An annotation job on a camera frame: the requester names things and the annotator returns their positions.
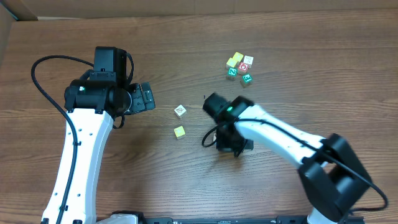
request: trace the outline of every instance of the teal cube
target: teal cube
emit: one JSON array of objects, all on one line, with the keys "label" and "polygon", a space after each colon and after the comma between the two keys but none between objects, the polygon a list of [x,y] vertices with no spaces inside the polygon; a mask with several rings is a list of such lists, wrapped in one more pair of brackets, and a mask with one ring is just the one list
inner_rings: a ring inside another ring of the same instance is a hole
[{"label": "teal cube", "polygon": [[235,81],[236,74],[238,74],[238,70],[236,68],[229,68],[228,73],[226,74],[226,78]]},{"label": "teal cube", "polygon": [[245,74],[242,76],[241,84],[244,88],[248,87],[253,83],[253,78],[250,74]]}]

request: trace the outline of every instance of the wooden table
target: wooden table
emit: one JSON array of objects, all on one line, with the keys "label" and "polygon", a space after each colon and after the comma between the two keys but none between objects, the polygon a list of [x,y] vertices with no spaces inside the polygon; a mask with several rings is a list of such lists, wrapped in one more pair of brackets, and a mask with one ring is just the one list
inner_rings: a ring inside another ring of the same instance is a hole
[{"label": "wooden table", "polygon": [[[65,120],[37,91],[30,68],[62,54],[93,61],[98,45],[134,57],[134,82],[149,81],[156,110],[112,131],[99,174],[96,209],[147,217],[259,218],[311,210],[296,170],[255,144],[234,159],[202,148],[214,126],[201,107],[214,91],[246,96],[304,131],[338,133],[389,196],[367,223],[398,222],[398,10],[281,12],[16,22],[0,72],[0,222],[37,223],[51,196]],[[254,84],[225,79],[238,51],[254,57]],[[86,65],[53,59],[37,79],[61,105]],[[177,119],[182,104],[188,114]],[[173,129],[183,125],[184,139]],[[356,206],[375,207],[369,190]]]}]

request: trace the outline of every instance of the white cube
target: white cube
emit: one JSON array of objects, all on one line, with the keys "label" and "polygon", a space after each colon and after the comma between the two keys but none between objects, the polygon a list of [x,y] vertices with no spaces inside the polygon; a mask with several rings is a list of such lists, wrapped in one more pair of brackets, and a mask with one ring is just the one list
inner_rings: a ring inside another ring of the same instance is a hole
[{"label": "white cube", "polygon": [[181,119],[187,114],[187,110],[182,105],[180,105],[174,109],[174,113],[178,116],[178,118]]},{"label": "white cube", "polygon": [[253,59],[254,57],[244,56],[243,63],[247,64],[249,68],[251,68],[251,65],[253,64]]}]

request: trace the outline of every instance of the small block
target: small block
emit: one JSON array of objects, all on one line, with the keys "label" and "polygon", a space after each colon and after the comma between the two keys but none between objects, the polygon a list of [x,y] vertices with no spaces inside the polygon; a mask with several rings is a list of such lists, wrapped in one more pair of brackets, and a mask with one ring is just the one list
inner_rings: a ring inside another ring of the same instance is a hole
[{"label": "small block", "polygon": [[246,65],[248,65],[249,66],[249,68],[251,68],[251,65],[253,64],[253,59],[254,59],[254,57],[251,57],[251,56],[244,56],[244,59],[243,59],[243,63],[245,63]]},{"label": "small block", "polygon": [[185,131],[184,128],[182,126],[179,126],[178,128],[174,129],[174,133],[175,133],[175,137],[177,137],[177,139],[181,139],[185,137]]},{"label": "small block", "polygon": [[253,78],[251,77],[250,74],[245,74],[244,76],[242,76],[241,84],[244,88],[248,87],[252,83],[253,83]]},{"label": "small block", "polygon": [[239,63],[241,63],[241,61],[243,59],[243,54],[241,54],[239,52],[236,52],[234,57],[233,57],[233,59],[235,59],[238,62],[238,64],[239,64]]},{"label": "small block", "polygon": [[244,74],[246,74],[246,72],[248,72],[248,69],[249,69],[249,65],[241,62],[238,67],[238,74],[244,75]]},{"label": "small block", "polygon": [[235,80],[237,73],[238,70],[236,68],[229,68],[228,73],[226,74],[226,78],[233,81]]},{"label": "small block", "polygon": [[182,105],[180,105],[174,109],[174,113],[175,115],[178,116],[178,118],[181,119],[183,116],[187,114],[187,110]]},{"label": "small block", "polygon": [[233,59],[233,58],[229,58],[228,62],[226,63],[226,68],[234,68],[236,66],[236,64],[238,64],[238,61]]}]

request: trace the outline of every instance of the wood grain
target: wood grain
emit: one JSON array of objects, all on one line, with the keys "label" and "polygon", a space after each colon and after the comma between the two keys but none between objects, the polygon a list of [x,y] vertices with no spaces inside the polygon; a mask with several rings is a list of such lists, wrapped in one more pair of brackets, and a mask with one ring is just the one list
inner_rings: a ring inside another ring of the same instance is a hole
[{"label": "wood grain", "polygon": [[[346,137],[390,207],[359,213],[398,222],[398,10],[283,12],[18,22],[0,69],[0,223],[37,223],[53,189],[65,121],[36,90],[30,68],[46,55],[93,61],[97,45],[134,57],[134,82],[149,81],[157,108],[127,118],[108,139],[97,214],[140,210],[148,217],[304,215],[311,209],[296,171],[255,144],[239,159],[200,146],[213,127],[201,110],[214,91],[246,96],[310,133]],[[236,51],[254,57],[254,84],[224,77]],[[54,59],[37,67],[61,105],[86,69]],[[188,114],[175,117],[184,105]],[[187,136],[176,140],[173,128]],[[369,190],[356,206],[381,199]]]}]

